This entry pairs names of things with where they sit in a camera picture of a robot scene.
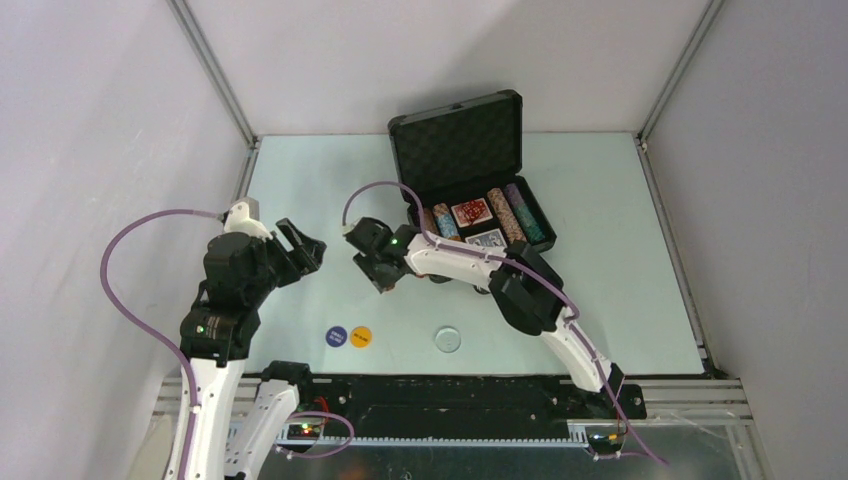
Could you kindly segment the black poker case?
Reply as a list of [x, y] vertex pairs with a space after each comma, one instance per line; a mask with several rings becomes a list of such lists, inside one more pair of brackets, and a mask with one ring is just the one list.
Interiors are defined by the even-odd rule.
[[504, 193], [506, 185], [515, 183], [545, 235], [541, 243], [528, 239], [525, 243], [538, 252], [555, 245], [557, 234], [521, 175], [523, 98], [517, 91], [500, 90], [399, 115], [389, 120], [387, 128], [398, 180], [415, 193], [403, 197], [412, 222], [418, 220], [419, 206], [432, 212], [434, 205], [444, 203], [450, 210], [453, 205], [484, 198], [494, 218], [469, 228], [458, 227], [461, 241], [494, 228], [506, 237], [487, 192], [498, 188]]

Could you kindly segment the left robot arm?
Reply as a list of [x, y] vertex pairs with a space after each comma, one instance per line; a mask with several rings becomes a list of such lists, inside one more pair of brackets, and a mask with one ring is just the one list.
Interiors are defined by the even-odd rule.
[[261, 373], [263, 395], [248, 416], [232, 452], [226, 450], [238, 384], [245, 372], [259, 309], [276, 289], [318, 271], [325, 242], [302, 233], [290, 219], [275, 233], [238, 227], [207, 245], [206, 277], [180, 325], [182, 399], [168, 479], [245, 479], [260, 466], [290, 415], [316, 403], [305, 363], [273, 361]]

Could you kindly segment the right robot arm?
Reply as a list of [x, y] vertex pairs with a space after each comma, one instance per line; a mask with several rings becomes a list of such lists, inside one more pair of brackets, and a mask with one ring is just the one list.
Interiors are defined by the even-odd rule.
[[622, 403], [624, 374], [578, 324], [579, 311], [562, 278], [527, 243], [480, 246], [450, 240], [411, 225], [391, 229], [362, 217], [342, 228], [357, 253], [353, 260], [379, 292], [406, 275], [457, 280], [492, 295], [505, 321], [538, 337], [582, 389], [585, 411], [606, 418]]

